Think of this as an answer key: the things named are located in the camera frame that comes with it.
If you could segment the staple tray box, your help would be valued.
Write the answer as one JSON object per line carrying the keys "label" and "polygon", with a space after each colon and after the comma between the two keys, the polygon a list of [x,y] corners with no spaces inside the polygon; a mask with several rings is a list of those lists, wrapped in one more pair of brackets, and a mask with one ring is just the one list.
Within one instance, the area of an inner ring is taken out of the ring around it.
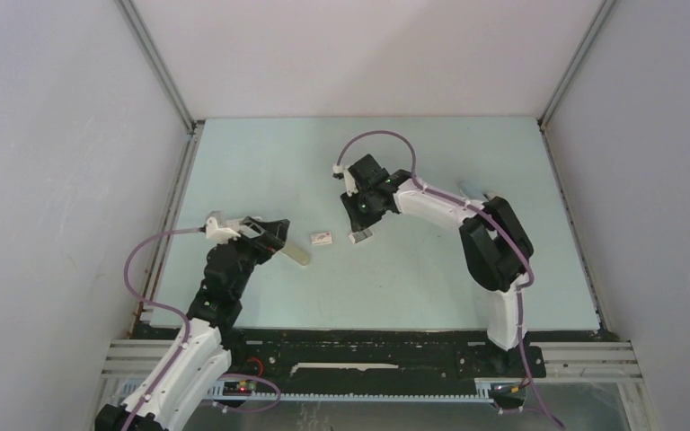
{"label": "staple tray box", "polygon": [[364,229],[362,231],[349,233],[349,240],[353,244],[358,244],[358,243],[363,242],[367,239],[370,239],[373,235],[374,235],[374,233],[370,229]]}

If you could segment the olive green stapler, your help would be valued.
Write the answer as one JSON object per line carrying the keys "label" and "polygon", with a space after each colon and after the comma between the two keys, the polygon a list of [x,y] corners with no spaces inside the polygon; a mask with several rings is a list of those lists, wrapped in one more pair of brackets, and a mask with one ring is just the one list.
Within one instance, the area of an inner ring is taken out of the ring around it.
{"label": "olive green stapler", "polygon": [[293,242],[287,242],[280,251],[302,267],[310,264],[310,254]]}

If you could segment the white staple box sleeve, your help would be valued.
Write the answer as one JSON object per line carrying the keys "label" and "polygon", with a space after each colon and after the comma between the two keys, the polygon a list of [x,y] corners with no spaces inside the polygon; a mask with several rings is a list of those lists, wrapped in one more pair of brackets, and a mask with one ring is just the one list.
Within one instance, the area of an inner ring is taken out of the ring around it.
{"label": "white staple box sleeve", "polygon": [[312,233],[310,242],[313,246],[330,245],[333,243],[331,232]]}

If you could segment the light blue stapler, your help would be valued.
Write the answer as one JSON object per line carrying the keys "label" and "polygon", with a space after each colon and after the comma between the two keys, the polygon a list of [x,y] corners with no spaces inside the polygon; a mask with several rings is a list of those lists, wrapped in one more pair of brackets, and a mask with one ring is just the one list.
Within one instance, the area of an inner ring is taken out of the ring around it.
{"label": "light blue stapler", "polygon": [[473,185],[469,181],[459,181],[458,182],[458,188],[459,191],[468,199],[470,200],[481,200],[481,201],[486,201],[487,197],[483,193],[483,191],[478,188],[477,186]]}

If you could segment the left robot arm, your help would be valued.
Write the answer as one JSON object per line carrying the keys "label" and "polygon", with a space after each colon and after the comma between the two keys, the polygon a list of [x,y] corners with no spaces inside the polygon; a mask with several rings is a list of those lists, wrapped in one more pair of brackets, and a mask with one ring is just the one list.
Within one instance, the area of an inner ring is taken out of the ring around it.
{"label": "left robot arm", "polygon": [[248,350],[234,326],[243,309],[241,299],[255,268],[285,247],[289,226],[287,219],[226,221],[213,212],[201,226],[173,230],[175,235],[202,233],[214,243],[186,312],[149,300],[124,281],[140,302],[176,314],[181,328],[137,389],[120,405],[101,408],[94,429],[181,430],[220,377],[246,367]]}

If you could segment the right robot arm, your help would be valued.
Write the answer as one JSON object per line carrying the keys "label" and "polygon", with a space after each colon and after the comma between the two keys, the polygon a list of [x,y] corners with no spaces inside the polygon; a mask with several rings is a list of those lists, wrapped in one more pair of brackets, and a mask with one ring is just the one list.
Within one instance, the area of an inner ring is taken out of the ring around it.
{"label": "right robot arm", "polygon": [[534,247],[508,201],[448,194],[409,171],[389,173],[370,154],[332,170],[345,184],[341,202],[352,242],[368,238],[372,226],[389,212],[416,216],[459,234],[471,277],[490,294],[488,367],[499,375],[518,369],[523,362],[518,344],[526,334],[518,292],[532,282],[529,260]]}

